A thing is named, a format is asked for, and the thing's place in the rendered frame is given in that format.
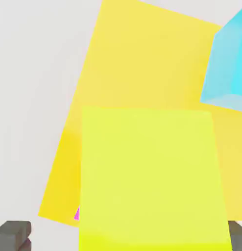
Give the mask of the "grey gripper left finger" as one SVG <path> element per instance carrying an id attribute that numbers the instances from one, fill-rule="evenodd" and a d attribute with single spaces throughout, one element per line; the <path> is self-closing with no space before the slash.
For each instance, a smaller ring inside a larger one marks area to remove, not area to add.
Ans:
<path id="1" fill-rule="evenodd" d="M 0 251 L 31 251 L 30 221 L 6 221 L 0 226 Z"/>

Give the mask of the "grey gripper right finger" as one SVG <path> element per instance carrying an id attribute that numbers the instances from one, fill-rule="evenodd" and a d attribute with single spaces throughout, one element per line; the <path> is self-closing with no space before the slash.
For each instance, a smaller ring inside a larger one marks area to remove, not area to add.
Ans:
<path id="1" fill-rule="evenodd" d="M 232 251 L 242 251 L 242 226 L 235 221 L 228 221 Z"/>

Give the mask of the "small cyan cube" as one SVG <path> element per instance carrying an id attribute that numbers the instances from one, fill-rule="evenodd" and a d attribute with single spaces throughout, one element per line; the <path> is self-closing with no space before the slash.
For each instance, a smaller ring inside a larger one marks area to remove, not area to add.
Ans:
<path id="1" fill-rule="evenodd" d="M 242 9 L 214 36 L 200 101 L 242 111 Z"/>

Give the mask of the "large yellow box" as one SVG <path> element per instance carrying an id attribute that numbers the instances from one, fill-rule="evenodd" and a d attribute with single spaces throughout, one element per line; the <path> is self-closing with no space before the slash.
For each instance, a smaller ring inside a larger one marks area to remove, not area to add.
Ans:
<path id="1" fill-rule="evenodd" d="M 81 107 L 213 115 L 227 216 L 242 220 L 242 112 L 200 102 L 219 26 L 139 0 L 102 0 L 38 215 L 78 226 Z"/>

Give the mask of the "small lime yellow cube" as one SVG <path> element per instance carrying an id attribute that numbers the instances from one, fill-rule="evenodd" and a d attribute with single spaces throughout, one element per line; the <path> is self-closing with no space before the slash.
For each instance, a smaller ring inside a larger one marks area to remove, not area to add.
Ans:
<path id="1" fill-rule="evenodd" d="M 83 108 L 79 251 L 232 251 L 210 112 Z"/>

